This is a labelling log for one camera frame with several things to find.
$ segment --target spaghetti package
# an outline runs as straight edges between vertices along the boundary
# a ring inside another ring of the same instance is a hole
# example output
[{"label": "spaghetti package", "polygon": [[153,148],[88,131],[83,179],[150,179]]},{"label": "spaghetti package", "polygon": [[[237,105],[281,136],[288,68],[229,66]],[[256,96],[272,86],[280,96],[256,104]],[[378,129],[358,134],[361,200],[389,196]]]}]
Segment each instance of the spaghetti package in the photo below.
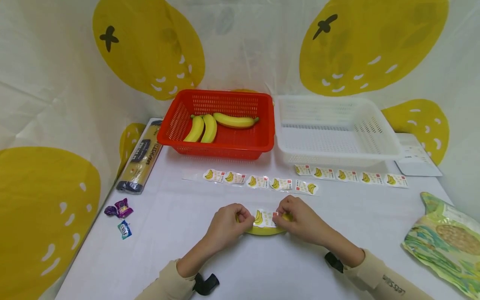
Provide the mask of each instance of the spaghetti package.
[{"label": "spaghetti package", "polygon": [[480,224],[432,194],[420,196],[426,212],[403,248],[470,298],[480,299]]},{"label": "spaghetti package", "polygon": [[162,149],[156,140],[163,119],[152,118],[147,124],[140,141],[130,156],[130,160],[123,169],[117,183],[117,190],[130,194],[141,194],[144,190],[148,176]]}]

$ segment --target green snack bag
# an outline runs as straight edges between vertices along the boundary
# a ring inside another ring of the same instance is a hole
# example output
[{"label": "green snack bag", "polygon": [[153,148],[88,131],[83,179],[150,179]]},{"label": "green snack bag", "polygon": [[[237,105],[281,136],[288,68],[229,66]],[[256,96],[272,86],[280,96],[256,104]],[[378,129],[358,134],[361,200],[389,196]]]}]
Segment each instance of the green snack bag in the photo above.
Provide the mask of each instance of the green snack bag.
[{"label": "green snack bag", "polygon": [[480,225],[427,192],[425,215],[402,247],[472,299],[480,299]]}]

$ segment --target fabric backdrop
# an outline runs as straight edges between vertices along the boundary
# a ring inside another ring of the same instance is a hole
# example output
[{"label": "fabric backdrop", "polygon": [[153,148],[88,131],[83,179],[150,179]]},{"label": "fabric backdrop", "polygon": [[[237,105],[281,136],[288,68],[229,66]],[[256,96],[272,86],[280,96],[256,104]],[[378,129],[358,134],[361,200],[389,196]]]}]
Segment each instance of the fabric backdrop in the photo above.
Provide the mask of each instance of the fabric backdrop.
[{"label": "fabric backdrop", "polygon": [[52,299],[185,88],[373,100],[480,219],[475,0],[0,1],[0,291]]}]

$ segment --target sleeve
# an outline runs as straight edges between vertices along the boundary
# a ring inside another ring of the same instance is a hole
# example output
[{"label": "sleeve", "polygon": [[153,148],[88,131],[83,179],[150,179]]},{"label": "sleeve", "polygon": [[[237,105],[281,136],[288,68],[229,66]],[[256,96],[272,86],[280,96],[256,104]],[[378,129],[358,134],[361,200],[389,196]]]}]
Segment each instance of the sleeve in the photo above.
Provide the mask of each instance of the sleeve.
[{"label": "sleeve", "polygon": [[135,300],[187,300],[192,296],[195,276],[183,278],[177,271],[177,260],[170,261],[158,278]]},{"label": "sleeve", "polygon": [[344,266],[344,274],[360,290],[369,292],[375,300],[433,300],[424,291],[388,268],[385,263],[365,252],[365,260],[355,268]]}]

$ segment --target white tablecloth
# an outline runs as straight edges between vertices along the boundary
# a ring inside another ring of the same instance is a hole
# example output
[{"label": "white tablecloth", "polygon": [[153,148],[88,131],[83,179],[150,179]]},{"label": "white tablecloth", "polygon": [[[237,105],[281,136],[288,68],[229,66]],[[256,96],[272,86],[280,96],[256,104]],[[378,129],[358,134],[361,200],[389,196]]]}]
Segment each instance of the white tablecloth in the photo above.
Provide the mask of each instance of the white tablecloth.
[{"label": "white tablecloth", "polygon": [[[73,262],[57,300],[132,300],[158,276],[169,260],[182,257],[206,232],[219,207],[241,203],[247,208],[275,210],[287,194],[188,181],[208,168],[281,178],[299,177],[274,151],[257,161],[181,156],[164,147],[141,195],[112,192],[107,205],[127,197],[134,209],[127,221],[133,235],[122,240],[115,217],[101,213]],[[394,162],[373,170],[399,173]],[[313,177],[302,177],[313,180]],[[400,243],[424,213],[419,193],[430,192],[448,202],[436,178],[408,177],[409,189],[353,182],[321,181],[315,196],[301,196],[328,224],[435,299],[463,296],[412,256]],[[234,247],[210,260],[201,271],[219,281],[211,300],[353,300],[371,299],[329,268],[326,250],[288,234],[244,235]],[[203,299],[194,294],[193,299]]]}]

